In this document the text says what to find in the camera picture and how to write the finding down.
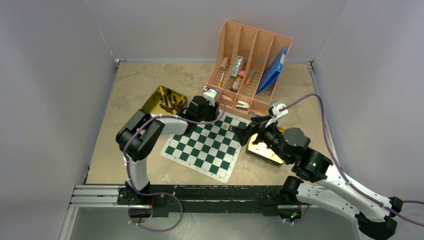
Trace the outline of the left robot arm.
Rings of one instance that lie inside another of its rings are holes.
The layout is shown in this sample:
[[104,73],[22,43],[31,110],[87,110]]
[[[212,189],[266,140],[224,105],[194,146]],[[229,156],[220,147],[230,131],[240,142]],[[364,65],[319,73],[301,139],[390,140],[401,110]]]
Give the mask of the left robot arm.
[[195,96],[188,107],[176,115],[155,115],[139,109],[119,130],[115,141],[123,153],[127,171],[126,190],[138,205],[146,203],[150,193],[147,175],[147,157],[161,135],[191,134],[198,125],[217,122],[223,115],[219,112],[219,93],[209,89]]

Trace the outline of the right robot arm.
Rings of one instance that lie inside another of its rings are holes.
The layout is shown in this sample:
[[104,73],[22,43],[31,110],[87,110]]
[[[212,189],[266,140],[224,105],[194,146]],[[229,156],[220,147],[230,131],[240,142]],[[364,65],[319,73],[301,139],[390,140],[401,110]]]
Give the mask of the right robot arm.
[[297,127],[281,132],[270,117],[253,117],[246,126],[232,126],[242,146],[252,135],[254,144],[264,143],[286,164],[292,164],[294,176],[282,185],[280,196],[288,204],[296,200],[319,206],[349,219],[359,231],[375,240],[387,240],[397,229],[394,217],[403,206],[398,197],[384,197],[342,176],[335,163],[309,147],[311,140]]

